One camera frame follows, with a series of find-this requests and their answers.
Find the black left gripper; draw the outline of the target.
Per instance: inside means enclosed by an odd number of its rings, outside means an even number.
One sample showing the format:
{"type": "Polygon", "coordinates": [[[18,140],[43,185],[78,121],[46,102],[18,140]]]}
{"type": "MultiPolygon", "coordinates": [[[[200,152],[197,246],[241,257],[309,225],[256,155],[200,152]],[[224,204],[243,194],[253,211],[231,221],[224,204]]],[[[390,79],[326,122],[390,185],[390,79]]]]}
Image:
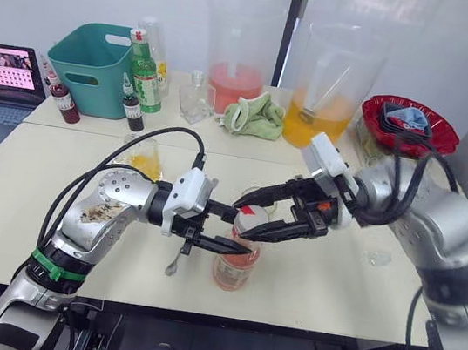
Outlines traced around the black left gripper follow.
{"type": "Polygon", "coordinates": [[[180,254],[185,256],[191,253],[192,248],[195,246],[208,252],[219,254],[231,255],[245,255],[250,254],[252,251],[237,242],[221,236],[210,238],[203,235],[203,225],[205,220],[211,214],[220,216],[223,222],[234,223],[235,217],[238,215],[239,209],[229,205],[220,205],[217,201],[209,199],[204,211],[196,216],[183,218],[180,214],[174,215],[172,223],[172,233],[180,236],[185,240],[183,246],[180,248],[180,254]]]}

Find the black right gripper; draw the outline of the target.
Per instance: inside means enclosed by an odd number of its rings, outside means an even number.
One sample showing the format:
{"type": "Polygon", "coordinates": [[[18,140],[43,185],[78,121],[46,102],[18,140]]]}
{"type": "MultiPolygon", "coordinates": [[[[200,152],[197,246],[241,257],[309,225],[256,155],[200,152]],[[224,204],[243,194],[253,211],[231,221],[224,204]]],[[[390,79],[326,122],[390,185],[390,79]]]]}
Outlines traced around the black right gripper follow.
{"type": "Polygon", "coordinates": [[[267,222],[242,233],[249,241],[280,243],[293,239],[316,239],[328,233],[338,219],[338,199],[327,195],[312,178],[295,177],[286,183],[269,185],[246,190],[234,201],[234,208],[244,205],[275,207],[288,202],[289,214],[294,222],[282,220],[267,222]]]}

